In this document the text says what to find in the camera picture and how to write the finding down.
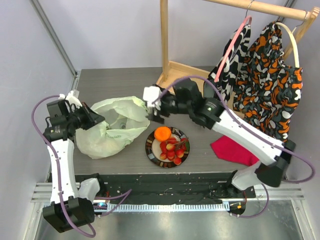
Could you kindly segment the patterned rim ceramic plate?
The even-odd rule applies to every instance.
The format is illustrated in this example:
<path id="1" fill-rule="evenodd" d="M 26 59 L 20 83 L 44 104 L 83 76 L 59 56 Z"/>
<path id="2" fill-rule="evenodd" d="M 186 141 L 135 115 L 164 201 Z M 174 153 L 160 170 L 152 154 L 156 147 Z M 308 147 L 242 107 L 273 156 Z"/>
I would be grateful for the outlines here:
<path id="1" fill-rule="evenodd" d="M 176 127 L 160 126 L 147 137 L 145 153 L 159 167 L 179 166 L 189 156 L 189 138 Z"/>

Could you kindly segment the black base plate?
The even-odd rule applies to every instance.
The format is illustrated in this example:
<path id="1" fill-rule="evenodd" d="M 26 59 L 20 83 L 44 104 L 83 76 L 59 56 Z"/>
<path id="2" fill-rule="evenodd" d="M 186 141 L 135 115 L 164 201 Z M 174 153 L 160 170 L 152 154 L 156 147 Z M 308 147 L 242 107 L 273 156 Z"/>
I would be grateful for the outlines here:
<path id="1" fill-rule="evenodd" d="M 132 205 L 217 204 L 221 199 L 255 198 L 253 187 L 232 189 L 231 173 L 102 174 L 106 192 Z"/>

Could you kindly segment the cream clothes hanger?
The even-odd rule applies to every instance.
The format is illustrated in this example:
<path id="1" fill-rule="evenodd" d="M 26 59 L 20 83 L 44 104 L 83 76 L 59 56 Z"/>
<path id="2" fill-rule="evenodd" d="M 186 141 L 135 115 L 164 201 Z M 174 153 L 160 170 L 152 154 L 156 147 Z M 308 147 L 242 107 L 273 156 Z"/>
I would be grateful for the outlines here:
<path id="1" fill-rule="evenodd" d="M 294 58 L 294 66 L 296 68 L 300 68 L 300 61 L 299 61 L 299 51 L 298 51 L 298 46 L 297 46 L 297 42 L 296 39 L 293 35 L 293 32 L 282 22 L 275 22 L 276 25 L 281 26 L 287 33 L 291 42 L 291 47 L 289 47 L 289 49 L 291 49 L 293 51 L 293 58 Z"/>

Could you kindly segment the red cloth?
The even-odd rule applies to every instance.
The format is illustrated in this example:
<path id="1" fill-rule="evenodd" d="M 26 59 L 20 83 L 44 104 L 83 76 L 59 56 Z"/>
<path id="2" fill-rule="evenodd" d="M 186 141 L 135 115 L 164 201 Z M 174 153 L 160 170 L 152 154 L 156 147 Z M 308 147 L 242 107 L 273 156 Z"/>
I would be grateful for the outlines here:
<path id="1" fill-rule="evenodd" d="M 254 154 L 227 136 L 220 137 L 211 143 L 210 146 L 215 155 L 221 160 L 248 167 L 259 161 Z"/>

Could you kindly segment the black white patterned garment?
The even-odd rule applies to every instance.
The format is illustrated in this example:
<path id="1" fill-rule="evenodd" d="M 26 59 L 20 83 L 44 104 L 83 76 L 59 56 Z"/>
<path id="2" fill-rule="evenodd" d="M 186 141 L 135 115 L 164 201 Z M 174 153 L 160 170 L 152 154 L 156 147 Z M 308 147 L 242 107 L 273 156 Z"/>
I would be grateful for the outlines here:
<path id="1" fill-rule="evenodd" d="M 208 80 L 217 88 L 225 103 L 230 100 L 236 85 L 236 77 L 244 63 L 249 49 L 251 37 L 251 25 L 246 24 L 237 36 L 233 47 L 223 65 L 218 82 L 214 82 L 216 74 L 221 65 L 219 62 L 208 75 Z"/>

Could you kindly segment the wooden clothes rack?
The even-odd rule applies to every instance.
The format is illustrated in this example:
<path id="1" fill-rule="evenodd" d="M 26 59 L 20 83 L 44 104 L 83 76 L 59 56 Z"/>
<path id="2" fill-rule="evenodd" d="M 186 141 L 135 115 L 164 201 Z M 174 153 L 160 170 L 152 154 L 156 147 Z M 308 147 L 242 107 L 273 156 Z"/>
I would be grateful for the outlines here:
<path id="1" fill-rule="evenodd" d="M 289 4 L 294 4 L 294 0 L 289 0 L 285 6 L 263 3 L 254 0 L 214 0 L 216 4 L 236 7 L 253 12 L 278 16 L 301 21 L 301 26 L 292 33 L 298 43 L 308 31 L 310 26 L 316 20 L 320 13 L 320 8 L 315 6 L 311 11 L 305 11 L 295 8 L 290 8 Z M 192 67 L 176 61 L 169 60 L 169 18 L 168 18 L 168 1 L 161 0 L 160 2 L 160 29 L 161 29 L 161 49 L 162 49 L 162 73 L 157 80 L 157 84 L 163 88 L 168 87 L 176 79 L 190 75 L 199 75 L 207 77 L 209 72 L 203 69 Z M 291 43 L 284 50 L 284 58 L 287 59 L 293 51 L 289 49 Z"/>

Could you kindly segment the green avocado plastic bag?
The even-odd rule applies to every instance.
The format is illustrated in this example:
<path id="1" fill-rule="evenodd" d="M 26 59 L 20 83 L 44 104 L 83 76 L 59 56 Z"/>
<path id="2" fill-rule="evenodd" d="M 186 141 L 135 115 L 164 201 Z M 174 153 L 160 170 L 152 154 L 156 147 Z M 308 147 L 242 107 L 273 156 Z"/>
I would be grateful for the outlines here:
<path id="1" fill-rule="evenodd" d="M 78 129 L 75 142 L 92 159 L 119 153 L 150 125 L 145 102 L 136 96 L 102 100 L 91 109 L 105 120 L 88 130 Z"/>

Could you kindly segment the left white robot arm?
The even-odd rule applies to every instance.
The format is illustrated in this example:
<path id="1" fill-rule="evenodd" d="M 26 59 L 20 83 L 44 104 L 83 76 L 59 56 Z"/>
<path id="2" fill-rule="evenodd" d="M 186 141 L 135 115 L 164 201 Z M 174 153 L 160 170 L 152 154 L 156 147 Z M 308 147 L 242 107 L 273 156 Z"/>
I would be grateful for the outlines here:
<path id="1" fill-rule="evenodd" d="M 50 205 L 43 208 L 44 219 L 59 233 L 90 225 L 95 220 L 94 199 L 102 199 L 107 188 L 98 173 L 77 185 L 74 171 L 74 138 L 78 129 L 89 130 L 104 121 L 85 102 L 75 97 L 47 104 L 49 113 L 43 133 L 51 161 Z"/>

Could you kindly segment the orange black patterned garment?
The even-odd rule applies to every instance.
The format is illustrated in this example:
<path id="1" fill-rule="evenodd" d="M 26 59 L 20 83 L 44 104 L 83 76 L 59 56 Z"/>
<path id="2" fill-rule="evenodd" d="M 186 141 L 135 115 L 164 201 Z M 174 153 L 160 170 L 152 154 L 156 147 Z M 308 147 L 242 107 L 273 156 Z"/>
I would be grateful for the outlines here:
<path id="1" fill-rule="evenodd" d="M 233 109 L 244 121 L 282 142 L 302 93 L 303 69 L 284 61 L 282 30 L 269 23 L 248 49 L 233 89 Z"/>

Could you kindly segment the fake red cherry bunch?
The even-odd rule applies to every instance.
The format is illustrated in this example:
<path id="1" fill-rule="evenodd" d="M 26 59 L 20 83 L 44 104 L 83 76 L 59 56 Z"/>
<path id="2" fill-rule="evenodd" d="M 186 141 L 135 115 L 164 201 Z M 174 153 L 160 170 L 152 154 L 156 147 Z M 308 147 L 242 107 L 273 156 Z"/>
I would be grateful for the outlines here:
<path id="1" fill-rule="evenodd" d="M 177 139 L 170 137 L 168 140 L 163 141 L 159 144 L 161 161 L 169 161 L 175 165 L 180 165 L 183 162 L 183 157 L 187 152 L 187 144 L 189 143 L 188 138 Z"/>

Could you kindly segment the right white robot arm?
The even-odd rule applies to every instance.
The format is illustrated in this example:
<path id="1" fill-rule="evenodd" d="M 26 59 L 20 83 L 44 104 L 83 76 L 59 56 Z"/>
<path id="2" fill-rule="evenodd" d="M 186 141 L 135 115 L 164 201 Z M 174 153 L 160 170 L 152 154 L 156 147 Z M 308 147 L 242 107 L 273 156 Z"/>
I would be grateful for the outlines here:
<path id="1" fill-rule="evenodd" d="M 170 114 L 187 114 L 197 125 L 229 137 L 258 158 L 254 165 L 233 172 L 225 186 L 230 197 L 236 198 L 254 185 L 281 185 L 296 147 L 294 142 L 274 139 L 239 118 L 220 100 L 204 98 L 190 78 L 176 83 L 173 90 L 171 94 L 157 85 L 144 88 L 149 120 L 163 124 Z"/>

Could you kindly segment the fake orange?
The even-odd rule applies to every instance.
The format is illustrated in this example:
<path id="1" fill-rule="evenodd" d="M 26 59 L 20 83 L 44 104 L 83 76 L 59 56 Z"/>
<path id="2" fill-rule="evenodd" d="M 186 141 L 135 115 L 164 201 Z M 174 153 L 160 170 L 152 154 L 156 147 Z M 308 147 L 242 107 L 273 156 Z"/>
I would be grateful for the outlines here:
<path id="1" fill-rule="evenodd" d="M 167 126 L 160 126 L 154 131 L 154 138 L 159 142 L 167 141 L 172 135 L 172 131 Z"/>

